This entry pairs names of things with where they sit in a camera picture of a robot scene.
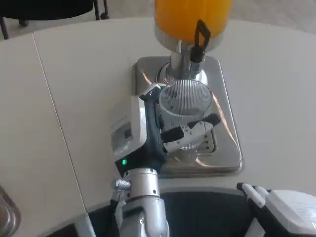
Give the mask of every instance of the drip tray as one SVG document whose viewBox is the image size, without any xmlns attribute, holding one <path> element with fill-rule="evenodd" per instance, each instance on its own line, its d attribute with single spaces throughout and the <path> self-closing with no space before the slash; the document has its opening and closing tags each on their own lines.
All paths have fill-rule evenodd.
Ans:
<svg viewBox="0 0 316 237">
<path fill-rule="evenodd" d="M 134 66 L 136 93 L 157 81 L 162 66 L 169 57 L 140 58 Z M 160 177 L 208 177 L 235 172 L 242 167 L 242 156 L 232 111 L 226 92 L 219 62 L 206 57 L 204 70 L 198 79 L 213 93 L 212 113 L 221 117 L 221 122 L 205 136 L 205 141 L 195 150 L 181 150 L 170 154 L 162 167 Z"/>
</svg>

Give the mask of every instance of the juice container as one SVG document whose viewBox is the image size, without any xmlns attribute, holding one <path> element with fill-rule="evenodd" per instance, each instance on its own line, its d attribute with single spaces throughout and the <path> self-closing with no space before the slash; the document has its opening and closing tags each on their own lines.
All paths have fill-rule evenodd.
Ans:
<svg viewBox="0 0 316 237">
<path fill-rule="evenodd" d="M 233 0 L 156 0 L 155 21 L 166 34 L 188 43 L 194 42 L 197 21 L 211 31 L 211 38 L 225 29 Z"/>
</svg>

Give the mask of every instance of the juice dispenser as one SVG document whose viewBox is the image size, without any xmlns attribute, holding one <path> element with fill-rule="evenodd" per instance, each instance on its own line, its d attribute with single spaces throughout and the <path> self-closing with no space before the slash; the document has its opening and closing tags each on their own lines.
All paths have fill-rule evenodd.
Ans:
<svg viewBox="0 0 316 237">
<path fill-rule="evenodd" d="M 147 125 L 154 123 L 145 118 L 141 100 L 152 93 L 160 94 L 153 106 L 162 134 L 173 136 L 170 131 L 176 126 L 190 136 L 190 124 L 196 124 L 194 119 L 198 118 L 202 124 L 206 118 L 213 121 L 219 118 L 199 139 L 173 152 L 169 150 L 166 162 L 158 170 L 160 177 L 203 177 L 237 171 L 242 167 L 222 69 L 218 60 L 205 55 L 221 42 L 231 5 L 232 0 L 156 0 L 155 35 L 171 55 L 143 57 L 134 65 L 133 101 L 139 103 L 131 103 L 132 115 L 122 114 L 128 109 L 119 111 L 123 121 L 131 118 L 134 122 L 114 123 L 112 136 L 116 144 L 113 145 L 116 164 L 122 174 L 136 168 L 128 166 L 132 162 L 136 164 L 138 158 L 127 160 L 126 155 L 145 144 L 146 121 Z M 207 97 L 198 96 L 202 91 Z M 118 113 L 113 116 L 119 120 Z"/>
</svg>

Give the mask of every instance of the clear plastic cup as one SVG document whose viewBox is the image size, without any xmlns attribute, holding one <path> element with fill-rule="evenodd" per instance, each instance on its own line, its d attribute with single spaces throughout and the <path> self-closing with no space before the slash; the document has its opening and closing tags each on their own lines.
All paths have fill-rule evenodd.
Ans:
<svg viewBox="0 0 316 237">
<path fill-rule="evenodd" d="M 210 113 L 213 95 L 209 88 L 196 80 L 177 80 L 167 85 L 159 95 L 159 106 L 165 131 L 192 121 L 200 121 Z M 182 149 L 200 145 L 195 141 Z"/>
</svg>

